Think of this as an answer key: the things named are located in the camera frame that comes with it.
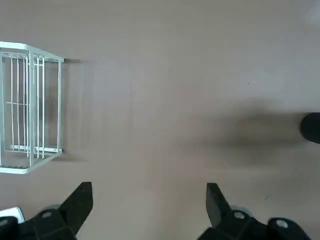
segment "wire shelf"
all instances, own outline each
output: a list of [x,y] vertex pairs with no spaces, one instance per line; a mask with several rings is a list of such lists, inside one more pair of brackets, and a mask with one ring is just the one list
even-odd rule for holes
[[0,173],[27,174],[62,154],[64,59],[1,41],[0,57]]

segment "black object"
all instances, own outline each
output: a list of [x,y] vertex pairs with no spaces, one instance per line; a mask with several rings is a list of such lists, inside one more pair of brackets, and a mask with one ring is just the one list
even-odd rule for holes
[[21,224],[13,216],[0,217],[0,240],[76,240],[92,208],[92,184],[82,182],[58,209],[46,209]]
[[306,140],[320,144],[320,113],[306,115],[301,121],[300,132]]
[[286,218],[271,218],[267,225],[239,210],[232,210],[215,183],[206,187],[206,211],[212,227],[198,240],[311,240]]

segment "white object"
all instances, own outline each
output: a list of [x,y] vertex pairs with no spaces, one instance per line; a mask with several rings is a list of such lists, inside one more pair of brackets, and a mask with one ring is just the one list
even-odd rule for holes
[[[3,41],[0,57],[0,173],[26,174],[62,154],[64,59],[26,44]],[[57,88],[51,99],[46,95],[49,75],[54,75],[50,81]],[[46,116],[48,106],[50,113],[57,109],[54,119]]]
[[18,224],[25,222],[25,217],[21,211],[21,208],[16,206],[0,211],[0,218],[2,217],[15,217],[18,220]]

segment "screw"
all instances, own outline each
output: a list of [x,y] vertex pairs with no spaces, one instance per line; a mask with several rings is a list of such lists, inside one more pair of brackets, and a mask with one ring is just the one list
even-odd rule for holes
[[245,219],[245,215],[240,211],[236,211],[234,213],[234,216],[235,216],[236,219]]
[[277,220],[275,222],[280,228],[284,228],[284,229],[287,229],[289,226],[288,226],[288,223],[286,223],[286,221],[284,220]]

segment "floor surface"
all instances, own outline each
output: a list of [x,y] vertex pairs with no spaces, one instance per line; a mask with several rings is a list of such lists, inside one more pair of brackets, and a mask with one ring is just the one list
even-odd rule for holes
[[0,40],[66,58],[63,148],[0,174],[27,218],[92,181],[79,239],[195,240],[207,182],[263,222],[320,237],[316,0],[0,0]]

